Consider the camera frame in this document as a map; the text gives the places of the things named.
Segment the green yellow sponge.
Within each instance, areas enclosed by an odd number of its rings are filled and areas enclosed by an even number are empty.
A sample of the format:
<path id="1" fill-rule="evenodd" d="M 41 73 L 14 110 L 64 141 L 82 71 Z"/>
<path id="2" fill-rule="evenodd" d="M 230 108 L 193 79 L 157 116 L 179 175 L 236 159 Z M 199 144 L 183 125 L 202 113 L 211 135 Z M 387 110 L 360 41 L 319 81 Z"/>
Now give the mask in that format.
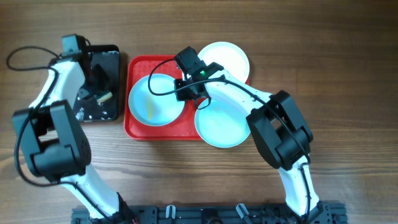
<path id="1" fill-rule="evenodd" d="M 111 91 L 106 91 L 102 95 L 97 96 L 96 97 L 96 101 L 97 101 L 97 103 L 102 104 L 102 103 L 108 101 L 109 99 L 111 99 L 112 97 L 113 97 L 112 92 Z"/>

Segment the light blue plate yellow stain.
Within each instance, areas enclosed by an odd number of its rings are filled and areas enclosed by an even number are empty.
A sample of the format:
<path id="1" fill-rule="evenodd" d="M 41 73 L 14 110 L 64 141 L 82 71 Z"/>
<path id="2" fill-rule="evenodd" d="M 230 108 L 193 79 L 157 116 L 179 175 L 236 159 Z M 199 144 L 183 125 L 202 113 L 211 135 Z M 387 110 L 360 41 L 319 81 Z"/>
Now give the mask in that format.
<path id="1" fill-rule="evenodd" d="M 153 95 L 148 88 L 149 76 L 142 77 L 132 87 L 128 106 L 133 117 L 147 126 L 164 126 L 175 121 L 182 113 L 185 102 L 175 95 Z"/>

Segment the white plate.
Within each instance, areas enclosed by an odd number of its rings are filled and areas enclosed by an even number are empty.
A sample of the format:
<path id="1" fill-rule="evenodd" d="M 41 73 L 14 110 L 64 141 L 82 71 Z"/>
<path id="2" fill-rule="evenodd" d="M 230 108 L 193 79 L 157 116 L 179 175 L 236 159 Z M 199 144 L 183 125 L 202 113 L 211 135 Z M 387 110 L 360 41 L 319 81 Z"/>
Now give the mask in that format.
<path id="1" fill-rule="evenodd" d="M 204 47 L 198 53 L 198 57 L 207 65 L 212 62 L 220 64 L 233 77 L 243 83 L 248 81 L 250 73 L 249 59 L 244 51 L 235 44 L 213 42 Z"/>

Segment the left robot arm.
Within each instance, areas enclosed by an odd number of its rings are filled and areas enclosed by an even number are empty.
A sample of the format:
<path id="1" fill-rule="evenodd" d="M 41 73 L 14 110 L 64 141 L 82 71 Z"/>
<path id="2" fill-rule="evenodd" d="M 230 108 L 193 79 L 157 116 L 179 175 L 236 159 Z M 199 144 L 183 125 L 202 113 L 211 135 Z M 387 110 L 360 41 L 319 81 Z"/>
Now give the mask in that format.
<path id="1" fill-rule="evenodd" d="M 97 45 L 68 50 L 48 65 L 49 76 L 30 106 L 13 114 L 17 134 L 16 169 L 24 181 L 37 187 L 62 186 L 87 209 L 91 223 L 129 223 L 134 212 L 91 165 L 89 141 L 73 107 L 81 87 L 105 74 L 118 75 L 119 49 Z"/>

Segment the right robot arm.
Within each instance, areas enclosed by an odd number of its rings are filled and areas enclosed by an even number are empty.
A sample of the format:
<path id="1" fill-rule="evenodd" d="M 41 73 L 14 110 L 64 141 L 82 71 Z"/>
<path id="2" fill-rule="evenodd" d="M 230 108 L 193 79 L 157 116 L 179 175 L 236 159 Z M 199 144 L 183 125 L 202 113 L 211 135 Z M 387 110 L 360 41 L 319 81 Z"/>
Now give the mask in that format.
<path id="1" fill-rule="evenodd" d="M 293 98 L 283 90 L 275 95 L 257 90 L 215 62 L 179 62 L 177 67 L 185 77 L 178 92 L 226 103 L 245 117 L 258 152 L 279 171 L 287 206 L 309 220 L 319 202 L 309 171 L 313 134 Z"/>

